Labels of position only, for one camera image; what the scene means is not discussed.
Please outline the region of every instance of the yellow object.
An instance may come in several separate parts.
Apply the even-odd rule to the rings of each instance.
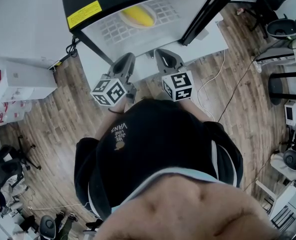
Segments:
[[[132,6],[122,11],[130,20],[135,20],[141,25],[151,27],[154,25],[153,19],[140,6]]]
[[[87,6],[74,12],[67,18],[69,28],[73,28],[74,26],[78,25],[79,23],[83,22],[84,20],[97,14],[100,11],[102,11],[102,9],[98,1],[94,1],[88,4]]]

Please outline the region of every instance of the black t-shirt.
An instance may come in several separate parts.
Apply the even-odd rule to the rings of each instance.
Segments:
[[[230,156],[218,155],[219,173],[212,161],[213,141],[218,153],[225,150]],[[89,193],[96,210],[107,217],[111,207],[159,170],[194,169],[231,183],[230,161],[239,186],[242,156],[221,124],[202,123],[172,101],[144,99],[114,122],[101,141],[84,138],[77,144],[76,193],[84,205]]]

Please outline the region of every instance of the yellow warning label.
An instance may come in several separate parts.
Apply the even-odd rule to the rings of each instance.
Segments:
[[[79,23],[83,22],[87,18],[97,14],[100,11],[102,11],[102,9],[98,1],[94,1],[88,4],[87,6],[81,8],[67,18],[69,28],[73,28],[74,26],[78,25]]]

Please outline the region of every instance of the laminate flooring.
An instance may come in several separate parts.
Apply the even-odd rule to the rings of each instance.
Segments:
[[[229,4],[221,12],[224,20],[220,29],[229,49],[225,51],[225,63],[218,77],[200,91],[200,102],[216,120],[227,105],[237,82],[242,78],[259,48],[267,41],[258,27],[254,32],[247,28],[255,20],[248,14],[236,16],[238,5]],[[188,66],[193,73],[195,85],[201,87],[219,71],[224,52],[203,57]],[[238,86],[220,123],[240,149],[244,158],[242,189],[260,198],[261,191],[251,184],[270,154],[279,147],[278,143],[287,139],[283,103],[270,103],[267,85],[271,73],[283,72],[281,66],[265,67],[257,73],[253,64]],[[42,170],[32,168],[26,172],[29,190],[20,199],[24,203],[24,213],[34,214],[37,222],[43,215],[55,216],[59,207],[78,204],[73,185],[75,145],[83,137],[94,136],[104,117],[105,111],[90,96],[89,86],[78,57],[69,58],[58,67],[54,74],[58,89],[46,99],[34,101],[32,111],[24,120],[0,128],[2,144],[17,145],[17,136],[23,135],[24,146],[32,143],[37,147],[29,157]],[[155,97],[161,91],[160,77],[155,75],[136,84],[136,100]],[[270,164],[262,169],[259,179],[271,189],[277,188],[280,175]],[[70,239],[82,235],[86,222],[94,221],[93,216],[82,206],[65,208],[79,217],[73,225]]]

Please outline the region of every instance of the white table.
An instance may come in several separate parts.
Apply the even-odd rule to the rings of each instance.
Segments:
[[[160,48],[170,50],[181,56],[185,65],[206,55],[228,49],[229,47],[217,26],[217,23],[222,20],[221,14],[217,14],[206,26],[205,31],[201,32],[188,46],[173,42]],[[82,42],[77,45],[77,49],[89,86],[94,88],[101,75],[108,72],[110,65]],[[146,53],[142,54],[136,58],[135,69],[130,82],[135,83],[158,72],[156,60],[150,58]]]

